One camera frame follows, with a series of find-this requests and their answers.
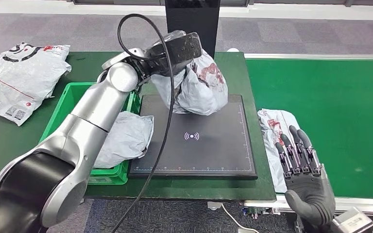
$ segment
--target black scanning pad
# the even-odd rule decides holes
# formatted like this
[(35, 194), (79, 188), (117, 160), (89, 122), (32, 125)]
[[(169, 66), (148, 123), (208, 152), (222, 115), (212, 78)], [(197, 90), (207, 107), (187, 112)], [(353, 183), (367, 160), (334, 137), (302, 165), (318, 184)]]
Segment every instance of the black scanning pad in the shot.
[[(155, 116), (144, 157), (130, 162), (129, 176), (147, 176), (156, 161), (168, 118), (159, 95), (144, 95), (141, 116)], [(241, 95), (210, 116), (173, 114), (156, 176), (213, 176), (256, 179), (257, 173)]]

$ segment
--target white cable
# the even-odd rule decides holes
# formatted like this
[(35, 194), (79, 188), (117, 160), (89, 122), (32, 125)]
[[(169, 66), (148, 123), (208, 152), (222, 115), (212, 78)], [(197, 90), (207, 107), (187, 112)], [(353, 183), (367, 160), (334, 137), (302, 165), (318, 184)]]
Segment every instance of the white cable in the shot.
[(224, 204), (221, 204), (221, 206), (222, 206), (222, 208), (224, 209), (224, 211), (226, 212), (226, 214), (227, 214), (229, 217), (231, 217), (232, 220), (233, 220), (233, 221), (234, 221), (234, 222), (235, 222), (239, 227), (241, 227), (241, 228), (244, 229), (244, 230), (248, 230), (248, 231), (253, 231), (253, 232), (255, 232), (255, 233), (259, 233), (259, 231), (255, 230), (255, 229), (252, 229), (252, 228), (246, 228), (246, 227), (241, 226), (241, 224), (239, 224), (239, 223), (235, 220), (235, 218), (232, 217), (232, 215), (229, 214), (229, 212), (225, 209)]

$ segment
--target grey carpet floor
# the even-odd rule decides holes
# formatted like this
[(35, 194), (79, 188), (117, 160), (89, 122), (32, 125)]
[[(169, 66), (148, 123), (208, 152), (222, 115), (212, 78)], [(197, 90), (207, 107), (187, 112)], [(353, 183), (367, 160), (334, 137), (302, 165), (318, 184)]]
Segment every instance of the grey carpet floor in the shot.
[[(122, 50), (116, 28), (122, 16), (0, 14), (0, 53), (25, 41), (37, 46), (69, 44), (72, 51)], [(166, 18), (151, 17), (166, 33)], [(157, 40), (144, 21), (122, 28), (127, 47), (146, 48)], [(373, 21), (220, 18), (217, 51), (246, 53), (373, 54)], [(87, 200), (50, 233), (109, 232), (131, 200)], [(266, 232), (293, 232), (285, 216), (243, 217), (237, 203), (227, 204), (239, 222)], [(234, 233), (237, 227), (222, 211), (204, 201), (142, 201), (119, 232)]]

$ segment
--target black monitor stand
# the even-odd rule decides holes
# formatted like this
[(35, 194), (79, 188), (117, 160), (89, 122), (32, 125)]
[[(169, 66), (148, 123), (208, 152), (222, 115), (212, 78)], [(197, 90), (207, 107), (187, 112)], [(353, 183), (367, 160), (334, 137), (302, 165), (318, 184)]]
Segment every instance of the black monitor stand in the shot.
[(197, 32), (203, 49), (215, 55), (220, 0), (165, 0), (168, 32)]

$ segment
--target crumpled package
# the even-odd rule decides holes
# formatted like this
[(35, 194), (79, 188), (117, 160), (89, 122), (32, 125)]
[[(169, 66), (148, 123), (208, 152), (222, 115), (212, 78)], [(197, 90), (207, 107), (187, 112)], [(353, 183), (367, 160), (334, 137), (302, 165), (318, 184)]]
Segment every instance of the crumpled package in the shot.
[(71, 71), (69, 46), (34, 47), (22, 42), (0, 54), (0, 116), (22, 125), (59, 78)]
[[(170, 106), (170, 77), (159, 74), (151, 76), (162, 100)], [(194, 59), (174, 77), (174, 113), (195, 113), (208, 116), (228, 103), (228, 86), (214, 59), (203, 50), (201, 57)]]
[(94, 168), (112, 168), (145, 155), (153, 134), (153, 116), (121, 112), (105, 139)]
[(295, 145), (294, 138), (289, 131), (289, 126), (293, 125), (296, 129), (300, 129), (300, 126), (294, 115), (284, 110), (261, 109), (258, 111), (258, 117), (275, 192), (285, 193), (287, 191), (287, 186), (285, 185), (284, 171), (275, 143), (279, 142), (284, 146), (284, 142), (281, 140), (281, 134), (285, 134), (288, 136), (291, 143)]

